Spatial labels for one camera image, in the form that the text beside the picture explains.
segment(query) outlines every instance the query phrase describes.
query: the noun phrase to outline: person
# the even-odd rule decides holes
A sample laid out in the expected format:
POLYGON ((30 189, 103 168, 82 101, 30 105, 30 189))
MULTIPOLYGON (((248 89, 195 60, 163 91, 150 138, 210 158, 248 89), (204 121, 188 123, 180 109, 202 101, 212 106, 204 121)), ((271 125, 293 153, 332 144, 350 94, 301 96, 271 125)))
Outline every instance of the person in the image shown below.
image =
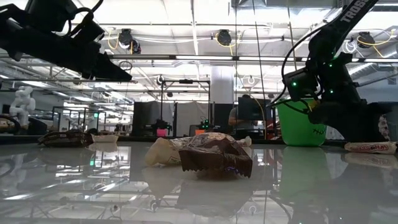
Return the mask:
MULTIPOLYGON (((245 94, 243 98, 250 98, 249 95, 245 94)), ((245 121, 238 119, 238 107, 236 106, 229 112, 228 124, 233 126, 234 129, 253 129, 258 125, 258 121, 245 121)))

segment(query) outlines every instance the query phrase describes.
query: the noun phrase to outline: black monitor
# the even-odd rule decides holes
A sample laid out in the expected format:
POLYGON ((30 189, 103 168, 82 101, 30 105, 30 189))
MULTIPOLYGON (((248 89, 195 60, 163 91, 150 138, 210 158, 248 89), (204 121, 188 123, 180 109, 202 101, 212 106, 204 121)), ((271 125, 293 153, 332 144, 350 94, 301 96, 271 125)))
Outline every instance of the black monitor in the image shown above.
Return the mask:
POLYGON ((246 121, 262 121, 263 119, 271 119, 271 109, 266 109, 266 105, 268 105, 271 101, 264 99, 256 100, 253 98, 238 98, 238 119, 246 121), (264 118, 262 117, 262 111, 259 103, 264 112, 264 118))

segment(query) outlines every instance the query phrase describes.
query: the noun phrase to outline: pink object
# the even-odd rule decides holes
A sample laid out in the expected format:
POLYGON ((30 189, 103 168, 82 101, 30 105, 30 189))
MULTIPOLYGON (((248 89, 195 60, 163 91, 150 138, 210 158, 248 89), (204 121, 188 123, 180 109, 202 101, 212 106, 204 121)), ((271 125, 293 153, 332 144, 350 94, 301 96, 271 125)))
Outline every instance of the pink object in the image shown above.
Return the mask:
POLYGON ((158 129, 156 130, 157 137, 166 137, 166 129, 158 129))

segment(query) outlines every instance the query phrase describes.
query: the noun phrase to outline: reflective table surface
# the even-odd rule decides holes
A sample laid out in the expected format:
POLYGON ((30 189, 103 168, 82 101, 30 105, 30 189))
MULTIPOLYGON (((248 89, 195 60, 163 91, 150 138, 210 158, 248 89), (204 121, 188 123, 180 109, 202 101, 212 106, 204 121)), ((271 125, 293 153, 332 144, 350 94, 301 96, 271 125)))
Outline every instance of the reflective table surface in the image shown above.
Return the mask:
POLYGON ((248 179, 147 167, 150 145, 1 146, 0 223, 398 223, 395 156, 253 145, 248 179))

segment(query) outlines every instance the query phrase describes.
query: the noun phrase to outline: red and white package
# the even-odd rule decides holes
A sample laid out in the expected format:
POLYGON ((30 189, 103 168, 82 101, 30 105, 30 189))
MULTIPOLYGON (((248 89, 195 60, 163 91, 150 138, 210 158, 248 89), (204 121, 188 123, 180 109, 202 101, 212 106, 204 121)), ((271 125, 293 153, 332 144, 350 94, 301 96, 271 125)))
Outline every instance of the red and white package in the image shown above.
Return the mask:
POLYGON ((396 142, 349 142, 344 148, 350 152, 395 154, 397 150, 396 142))

